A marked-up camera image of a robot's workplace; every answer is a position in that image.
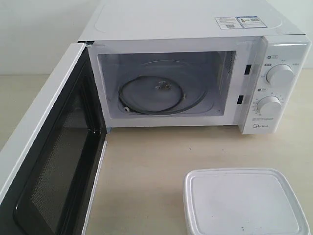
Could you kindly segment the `white plastic lidded container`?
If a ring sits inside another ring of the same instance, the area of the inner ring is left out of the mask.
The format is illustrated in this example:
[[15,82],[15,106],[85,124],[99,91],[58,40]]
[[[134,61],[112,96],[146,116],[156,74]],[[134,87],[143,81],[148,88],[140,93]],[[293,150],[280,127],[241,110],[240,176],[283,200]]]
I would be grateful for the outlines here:
[[307,219],[286,177],[272,168],[188,172],[183,184],[190,235],[309,235]]

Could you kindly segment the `white microwave door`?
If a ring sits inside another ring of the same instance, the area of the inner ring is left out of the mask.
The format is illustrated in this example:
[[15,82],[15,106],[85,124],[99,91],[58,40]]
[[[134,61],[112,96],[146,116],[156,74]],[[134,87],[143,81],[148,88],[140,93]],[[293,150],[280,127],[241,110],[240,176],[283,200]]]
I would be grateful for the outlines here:
[[1,150],[1,234],[83,235],[106,134],[89,45],[71,44]]

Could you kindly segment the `white microwave oven body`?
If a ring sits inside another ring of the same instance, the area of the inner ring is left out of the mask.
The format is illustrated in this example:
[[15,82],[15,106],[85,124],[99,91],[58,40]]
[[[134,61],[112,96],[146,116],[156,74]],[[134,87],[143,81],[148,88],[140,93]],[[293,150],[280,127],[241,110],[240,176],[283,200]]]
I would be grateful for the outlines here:
[[[220,29],[216,17],[258,16],[267,28]],[[80,35],[89,45],[105,126],[237,126],[242,134],[274,133],[309,52],[311,41],[265,0],[103,0]],[[142,64],[177,60],[200,70],[209,86],[195,107],[174,115],[128,112],[119,86]],[[266,80],[288,65],[289,84]],[[264,97],[277,97],[275,116],[258,112]]]

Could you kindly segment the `glass turntable plate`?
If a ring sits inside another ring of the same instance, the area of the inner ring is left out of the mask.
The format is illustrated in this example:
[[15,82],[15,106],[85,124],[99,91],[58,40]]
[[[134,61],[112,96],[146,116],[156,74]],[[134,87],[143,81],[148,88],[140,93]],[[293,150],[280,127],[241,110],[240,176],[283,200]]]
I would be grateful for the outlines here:
[[192,109],[208,92],[200,70],[177,60],[142,64],[118,89],[119,101],[128,112],[157,116]]

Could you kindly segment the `lower white control knob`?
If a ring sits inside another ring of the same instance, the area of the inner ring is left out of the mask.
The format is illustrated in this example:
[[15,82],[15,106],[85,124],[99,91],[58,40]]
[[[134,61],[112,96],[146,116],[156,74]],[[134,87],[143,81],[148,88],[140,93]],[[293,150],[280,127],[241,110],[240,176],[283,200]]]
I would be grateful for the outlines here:
[[267,96],[257,103],[256,108],[262,115],[275,116],[280,113],[282,104],[277,97]]

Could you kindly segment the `white control knob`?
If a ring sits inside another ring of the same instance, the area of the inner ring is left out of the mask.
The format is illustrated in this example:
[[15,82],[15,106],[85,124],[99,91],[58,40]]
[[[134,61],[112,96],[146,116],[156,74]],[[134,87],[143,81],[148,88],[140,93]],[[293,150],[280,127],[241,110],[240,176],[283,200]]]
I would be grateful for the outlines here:
[[282,104],[277,97],[267,96],[257,103],[256,108],[262,115],[275,116],[280,113]]
[[266,74],[267,82],[273,87],[289,84],[294,79],[294,73],[288,65],[280,64],[271,68]]

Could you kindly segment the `upper white control knob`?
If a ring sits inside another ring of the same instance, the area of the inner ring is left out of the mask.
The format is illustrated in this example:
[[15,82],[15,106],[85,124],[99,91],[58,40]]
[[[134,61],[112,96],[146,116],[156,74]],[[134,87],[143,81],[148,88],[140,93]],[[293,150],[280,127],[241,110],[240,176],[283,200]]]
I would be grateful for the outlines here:
[[273,87],[289,84],[294,79],[294,73],[288,65],[280,64],[271,68],[266,74],[267,82]]

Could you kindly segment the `blue white warning sticker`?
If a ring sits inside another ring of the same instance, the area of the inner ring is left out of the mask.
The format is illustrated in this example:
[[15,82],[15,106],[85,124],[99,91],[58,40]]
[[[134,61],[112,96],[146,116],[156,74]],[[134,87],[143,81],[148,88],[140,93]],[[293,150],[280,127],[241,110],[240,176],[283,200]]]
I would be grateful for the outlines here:
[[216,17],[220,29],[267,28],[258,16]]

